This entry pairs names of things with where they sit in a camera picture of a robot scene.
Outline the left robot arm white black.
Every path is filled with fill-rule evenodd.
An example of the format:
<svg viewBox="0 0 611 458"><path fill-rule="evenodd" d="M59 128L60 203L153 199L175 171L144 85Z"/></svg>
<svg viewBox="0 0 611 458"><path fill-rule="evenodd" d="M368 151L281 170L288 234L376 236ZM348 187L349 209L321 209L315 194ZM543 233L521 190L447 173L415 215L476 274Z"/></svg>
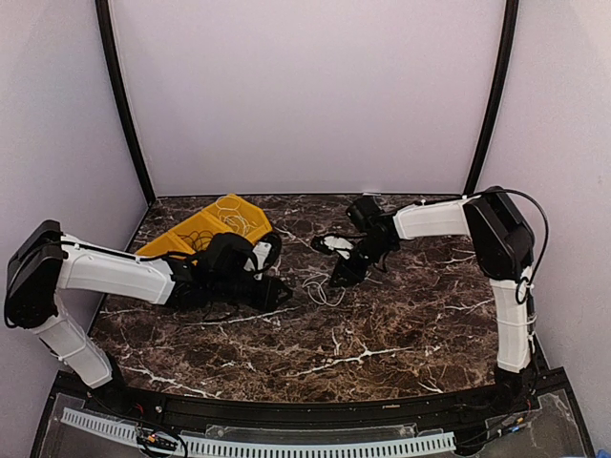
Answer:
<svg viewBox="0 0 611 458"><path fill-rule="evenodd" d="M70 316L60 291L93 291L176 310L226 302L267 313L293 296L281 279L267 273L281 249L275 233L256 243L220 233L193 253L141 256L90 244L63 233L58 221L48 219L8 262L5 325L30 330L101 405L125 416L137 408L134 393L115 358Z"/></svg>

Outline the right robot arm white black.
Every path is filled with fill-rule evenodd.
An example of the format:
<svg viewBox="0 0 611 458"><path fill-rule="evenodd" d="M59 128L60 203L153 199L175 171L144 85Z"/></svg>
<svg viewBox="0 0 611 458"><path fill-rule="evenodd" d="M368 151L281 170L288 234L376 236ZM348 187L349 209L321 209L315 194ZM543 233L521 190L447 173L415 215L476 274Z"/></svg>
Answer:
<svg viewBox="0 0 611 458"><path fill-rule="evenodd" d="M362 282L376 263L399 249L403 240L466 236L477 264L489 280L495 303L498 348L495 386L487 405L497 414L510 412L535 391L535 310L533 283L544 252L535 248L533 229L512 198L515 190L491 187L455 199L422 200L384 211L374 197L354 200L347 215L355 236L329 233L316 236L311 246L339 256L331 274L332 287Z"/></svg>

